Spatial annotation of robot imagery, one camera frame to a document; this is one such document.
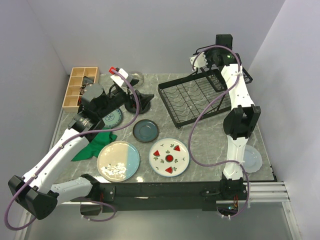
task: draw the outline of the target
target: dish rack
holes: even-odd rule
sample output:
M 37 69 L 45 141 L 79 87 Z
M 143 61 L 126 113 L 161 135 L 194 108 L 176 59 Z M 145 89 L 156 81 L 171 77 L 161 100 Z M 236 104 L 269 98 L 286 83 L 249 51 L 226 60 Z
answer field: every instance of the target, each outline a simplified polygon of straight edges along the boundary
M 181 128 L 194 123 L 206 106 L 227 89 L 220 71 L 212 68 L 200 68 L 189 76 L 164 82 L 158 85 L 160 97 L 175 125 Z M 246 84 L 252 77 L 242 68 Z M 201 119 L 231 110 L 229 94 L 216 101 Z

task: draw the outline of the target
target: cable clip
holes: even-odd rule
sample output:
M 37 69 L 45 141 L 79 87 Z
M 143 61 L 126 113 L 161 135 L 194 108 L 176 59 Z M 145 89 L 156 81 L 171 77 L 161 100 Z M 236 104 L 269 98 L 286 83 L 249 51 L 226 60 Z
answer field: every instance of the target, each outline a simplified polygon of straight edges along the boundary
M 238 72 L 235 72 L 234 74 L 231 74 L 231 76 L 243 76 L 243 72 L 242 71 L 238 71 Z
M 115 73 L 113 72 L 113 70 L 115 70 L 115 71 L 118 72 L 118 70 L 117 70 L 114 66 L 112 66 L 112 67 L 110 67 L 110 69 L 109 69 L 109 73 L 111 73 L 112 75 L 115 74 Z

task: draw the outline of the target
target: green cloth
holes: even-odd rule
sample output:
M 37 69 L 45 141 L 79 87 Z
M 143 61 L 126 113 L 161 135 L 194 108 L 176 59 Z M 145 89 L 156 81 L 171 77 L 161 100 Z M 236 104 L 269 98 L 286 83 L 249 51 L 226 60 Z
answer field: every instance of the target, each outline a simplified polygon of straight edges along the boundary
M 85 148 L 83 148 L 73 159 L 72 162 L 98 157 L 100 151 L 108 144 L 114 142 L 117 135 L 112 132 L 100 132 Z

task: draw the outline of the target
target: white plate with red pattern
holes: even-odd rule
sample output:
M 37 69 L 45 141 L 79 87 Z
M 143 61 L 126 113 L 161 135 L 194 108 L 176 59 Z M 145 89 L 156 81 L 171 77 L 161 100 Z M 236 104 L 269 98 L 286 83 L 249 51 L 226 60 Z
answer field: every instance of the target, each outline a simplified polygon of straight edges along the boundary
M 190 156 L 187 147 L 174 138 L 157 141 L 150 149 L 149 163 L 153 170 L 164 177 L 176 177 L 188 167 Z

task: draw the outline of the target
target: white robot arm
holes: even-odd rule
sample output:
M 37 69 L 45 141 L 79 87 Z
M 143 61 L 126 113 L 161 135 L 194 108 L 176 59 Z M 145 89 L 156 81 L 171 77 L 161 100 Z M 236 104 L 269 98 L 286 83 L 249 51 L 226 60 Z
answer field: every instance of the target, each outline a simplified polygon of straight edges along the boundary
M 230 34 L 218 34 L 216 36 L 216 45 L 224 46 L 231 50 L 232 41 L 233 38 Z M 229 51 L 219 48 L 206 50 L 200 53 L 198 57 L 190 57 L 190 62 L 193 66 L 202 68 L 202 70 L 204 67 L 210 68 L 212 65 L 216 65 L 220 70 L 226 88 L 229 90 L 231 100 L 231 112 L 223 122 L 223 129 L 228 141 L 226 158 L 242 164 L 244 162 L 246 144 L 261 114 L 260 107 L 255 106 L 249 96 L 242 65 L 239 71 L 234 56 Z M 227 180 L 239 180 L 243 178 L 243 172 L 238 163 L 228 162 L 223 170 L 223 176 Z
M 110 69 L 121 72 L 127 83 L 134 86 L 139 80 L 132 79 L 123 69 Z M 154 97 L 153 94 L 142 94 L 137 90 L 135 96 L 129 90 L 123 90 L 127 85 L 120 77 L 112 77 L 114 82 L 109 93 L 106 94 L 104 88 L 98 83 L 91 83 L 85 87 L 86 91 L 82 95 L 81 105 L 78 114 L 72 119 L 57 144 L 46 154 L 46 156 L 23 177 L 13 176 L 9 182 L 9 188 L 13 195 L 19 191 L 20 194 L 15 199 L 22 207 L 41 220 L 46 218 L 57 205 L 79 197 L 97 198 L 100 196 L 100 183 L 92 176 L 84 174 L 81 177 L 54 184 L 59 174 L 66 165 L 76 156 L 76 154 L 87 146 L 98 134 L 105 124 L 103 117 L 118 109 L 122 105 L 139 106 L 142 112 Z M 79 133 L 92 131 L 89 134 Z M 53 153 L 60 151 L 52 158 Z

